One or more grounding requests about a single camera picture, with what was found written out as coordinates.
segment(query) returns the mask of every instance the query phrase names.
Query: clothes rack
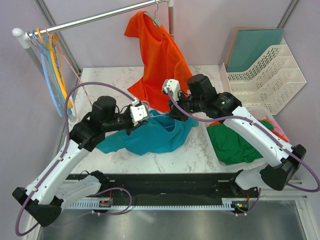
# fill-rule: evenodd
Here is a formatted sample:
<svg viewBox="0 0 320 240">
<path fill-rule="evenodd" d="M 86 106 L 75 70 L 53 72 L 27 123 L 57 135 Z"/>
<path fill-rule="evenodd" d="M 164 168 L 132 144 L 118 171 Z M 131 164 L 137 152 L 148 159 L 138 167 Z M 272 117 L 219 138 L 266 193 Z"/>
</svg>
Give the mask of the clothes rack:
<svg viewBox="0 0 320 240">
<path fill-rule="evenodd" d="M 70 29 L 70 28 L 73 28 L 76 26 L 88 24 L 88 23 L 95 22 L 95 21 L 98 21 L 101 19 L 109 18 L 109 17 L 115 16 L 115 15 L 127 13 L 127 12 L 130 12 L 133 10 L 141 9 L 141 8 L 148 7 L 148 6 L 155 5 L 155 4 L 160 4 L 163 2 L 167 2 L 167 5 L 168 5 L 169 34 L 172 36 L 172 38 L 174 38 L 174 0 L 149 0 L 149 1 L 141 2 L 141 3 L 137 3 L 134 5 L 126 6 L 126 7 L 120 8 L 120 9 L 116 9 L 113 11 L 109 11 L 109 12 L 101 13 L 98 15 L 94 15 L 94 16 L 82 18 L 79 20 L 63 23 L 63 24 L 56 25 L 53 27 L 49 27 L 47 29 L 41 30 L 40 33 L 42 35 L 46 35 L 47 32 L 49 34 L 60 32 L 62 30 Z M 33 37 L 32 31 L 24 32 L 20 28 L 14 28 L 12 30 L 12 34 L 13 34 L 13 36 L 15 36 L 17 38 L 17 40 L 19 41 L 21 46 L 29 54 L 30 58 L 32 59 L 32 61 L 34 62 L 34 64 L 38 68 L 38 70 L 43 74 L 42 65 L 40 63 L 40 60 L 36 56 L 34 50 L 31 48 L 31 39 Z"/>
</svg>

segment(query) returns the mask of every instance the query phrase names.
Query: blue fabric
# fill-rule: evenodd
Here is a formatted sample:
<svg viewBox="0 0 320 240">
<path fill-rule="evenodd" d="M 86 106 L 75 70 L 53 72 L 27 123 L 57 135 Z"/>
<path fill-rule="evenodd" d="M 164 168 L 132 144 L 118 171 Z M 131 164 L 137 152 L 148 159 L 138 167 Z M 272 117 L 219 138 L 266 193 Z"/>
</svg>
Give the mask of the blue fabric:
<svg viewBox="0 0 320 240">
<path fill-rule="evenodd" d="M 191 128 L 198 125 L 192 118 L 182 122 L 151 110 L 148 123 L 132 131 L 130 136 L 125 130 L 117 131 L 107 136 L 96 148 L 105 154 L 124 148 L 140 156 L 146 153 L 169 153 L 181 147 Z"/>
</svg>

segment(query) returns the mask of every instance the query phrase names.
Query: red cloth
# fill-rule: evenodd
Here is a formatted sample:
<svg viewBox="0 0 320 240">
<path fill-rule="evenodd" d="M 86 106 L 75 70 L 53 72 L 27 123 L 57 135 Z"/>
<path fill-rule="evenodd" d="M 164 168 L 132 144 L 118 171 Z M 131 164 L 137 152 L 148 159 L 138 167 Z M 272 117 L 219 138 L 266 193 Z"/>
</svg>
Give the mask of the red cloth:
<svg viewBox="0 0 320 240">
<path fill-rule="evenodd" d="M 187 92 L 187 80 L 192 77 L 184 56 L 164 26 L 155 25 L 144 11 L 130 18 L 124 35 L 139 39 L 144 64 L 143 77 L 128 91 L 139 100 L 148 101 L 153 109 L 168 112 L 169 97 L 162 93 L 165 80 L 178 80 L 181 89 Z"/>
</svg>

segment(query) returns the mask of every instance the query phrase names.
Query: yellow hanger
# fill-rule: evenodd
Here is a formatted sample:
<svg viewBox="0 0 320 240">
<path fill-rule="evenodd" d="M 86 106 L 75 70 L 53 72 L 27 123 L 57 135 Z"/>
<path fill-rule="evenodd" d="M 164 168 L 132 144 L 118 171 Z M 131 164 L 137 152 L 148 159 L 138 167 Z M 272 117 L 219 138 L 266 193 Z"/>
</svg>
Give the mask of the yellow hanger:
<svg viewBox="0 0 320 240">
<path fill-rule="evenodd" d="M 65 78 L 64 78 L 64 73 L 63 73 L 63 69 L 62 69 L 62 63 L 61 63 L 61 57 L 60 57 L 60 53 L 58 53 L 58 60 L 59 60 L 59 66 L 61 67 L 61 78 L 62 78 L 62 81 L 61 81 L 61 78 L 60 78 L 60 75 L 59 75 L 59 72 L 58 72 L 58 68 L 57 68 L 57 64 L 56 64 L 56 55 L 55 55 L 55 51 L 54 51 L 54 48 L 53 48 L 53 42 L 58 45 L 58 41 L 59 41 L 59 38 L 52 34 L 50 35 L 49 37 L 49 44 L 45 43 L 44 39 L 42 38 L 41 34 L 40 34 L 40 28 L 37 28 L 36 29 L 37 33 L 38 33 L 38 36 L 40 38 L 40 40 L 42 41 L 42 43 L 48 47 L 49 51 L 50 51 L 50 56 L 51 56 L 51 61 L 52 61 L 52 66 L 53 66 L 53 69 L 54 69 L 54 73 L 56 75 L 56 79 L 58 81 L 58 84 L 60 86 L 60 89 L 61 89 L 61 92 L 62 92 L 62 95 L 64 97 L 64 99 L 67 98 L 67 88 L 66 88 L 66 83 L 65 83 Z M 69 108 L 72 108 L 73 105 L 71 103 L 71 101 L 69 100 L 68 101 L 68 107 Z"/>
</svg>

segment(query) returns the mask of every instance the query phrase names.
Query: white hanger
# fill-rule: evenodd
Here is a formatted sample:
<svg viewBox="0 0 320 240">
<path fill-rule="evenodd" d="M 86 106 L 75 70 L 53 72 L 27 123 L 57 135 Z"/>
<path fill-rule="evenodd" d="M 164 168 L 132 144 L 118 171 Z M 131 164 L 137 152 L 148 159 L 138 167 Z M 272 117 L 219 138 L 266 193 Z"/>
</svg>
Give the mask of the white hanger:
<svg viewBox="0 0 320 240">
<path fill-rule="evenodd" d="M 158 9 L 159 9 L 159 3 L 158 3 L 158 0 L 155 0 L 155 2 L 156 2 L 156 10 L 155 10 L 155 12 L 154 12 L 154 16 L 152 16 L 150 13 L 148 13 L 148 12 L 144 12 L 144 14 L 145 15 L 147 15 L 149 18 L 151 18 L 152 20 L 153 20 L 153 22 L 154 22 L 154 24 L 155 25 L 157 25 L 158 27 L 160 27 L 161 26 L 161 23 L 156 19 L 156 12 L 158 11 Z"/>
</svg>

